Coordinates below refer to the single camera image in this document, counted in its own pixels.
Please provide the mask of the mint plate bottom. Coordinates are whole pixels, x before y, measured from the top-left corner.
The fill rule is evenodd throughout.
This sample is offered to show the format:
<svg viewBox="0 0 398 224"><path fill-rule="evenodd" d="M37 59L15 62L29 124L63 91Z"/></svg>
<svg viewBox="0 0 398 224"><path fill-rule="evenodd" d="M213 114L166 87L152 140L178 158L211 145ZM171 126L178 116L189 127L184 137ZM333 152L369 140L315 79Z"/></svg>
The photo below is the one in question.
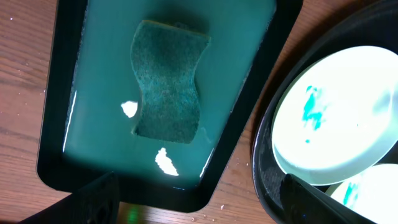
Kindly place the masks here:
<svg viewBox="0 0 398 224"><path fill-rule="evenodd" d="M377 164L326 194L375 223L397 223L397 164Z"/></svg>

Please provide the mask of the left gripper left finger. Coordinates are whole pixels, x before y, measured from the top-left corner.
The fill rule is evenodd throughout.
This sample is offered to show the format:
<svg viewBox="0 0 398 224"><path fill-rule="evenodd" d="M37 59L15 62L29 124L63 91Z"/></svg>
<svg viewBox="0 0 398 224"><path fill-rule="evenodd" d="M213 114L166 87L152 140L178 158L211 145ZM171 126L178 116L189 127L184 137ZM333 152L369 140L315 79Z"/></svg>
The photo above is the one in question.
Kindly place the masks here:
<svg viewBox="0 0 398 224"><path fill-rule="evenodd" d="M118 178L108 172L20 224L115 224L118 210Z"/></svg>

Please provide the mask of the mint plate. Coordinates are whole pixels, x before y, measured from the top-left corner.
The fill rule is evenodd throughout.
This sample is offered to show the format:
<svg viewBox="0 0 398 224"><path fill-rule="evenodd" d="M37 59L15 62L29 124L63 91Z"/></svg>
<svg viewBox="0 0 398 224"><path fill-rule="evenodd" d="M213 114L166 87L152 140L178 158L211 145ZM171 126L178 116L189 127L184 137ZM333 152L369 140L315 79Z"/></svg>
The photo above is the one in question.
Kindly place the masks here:
<svg viewBox="0 0 398 224"><path fill-rule="evenodd" d="M397 164L377 164L326 194L375 223L397 223Z"/></svg>
<svg viewBox="0 0 398 224"><path fill-rule="evenodd" d="M282 172L311 185L342 182L382 159L397 142L397 54L362 45L300 72L272 119Z"/></svg>

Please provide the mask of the green yellow scrub sponge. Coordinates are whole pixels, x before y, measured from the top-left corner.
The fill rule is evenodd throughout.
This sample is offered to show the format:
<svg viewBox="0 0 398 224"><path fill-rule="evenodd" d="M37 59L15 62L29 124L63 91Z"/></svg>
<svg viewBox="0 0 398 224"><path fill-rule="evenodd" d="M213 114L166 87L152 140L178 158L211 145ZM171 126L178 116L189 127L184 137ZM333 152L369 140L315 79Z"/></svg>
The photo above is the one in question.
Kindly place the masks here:
<svg viewBox="0 0 398 224"><path fill-rule="evenodd" d="M200 120L195 72L210 37L144 20L131 45L131 64L141 91L135 134L189 144Z"/></svg>

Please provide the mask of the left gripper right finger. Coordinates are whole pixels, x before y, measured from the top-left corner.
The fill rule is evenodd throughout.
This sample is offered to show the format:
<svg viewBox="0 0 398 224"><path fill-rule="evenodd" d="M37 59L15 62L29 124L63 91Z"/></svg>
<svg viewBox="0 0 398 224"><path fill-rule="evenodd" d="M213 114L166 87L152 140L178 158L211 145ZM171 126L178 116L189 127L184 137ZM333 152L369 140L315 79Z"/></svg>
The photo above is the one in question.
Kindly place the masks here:
<svg viewBox="0 0 398 224"><path fill-rule="evenodd" d="M280 185L280 201L287 223L374 224L293 174Z"/></svg>

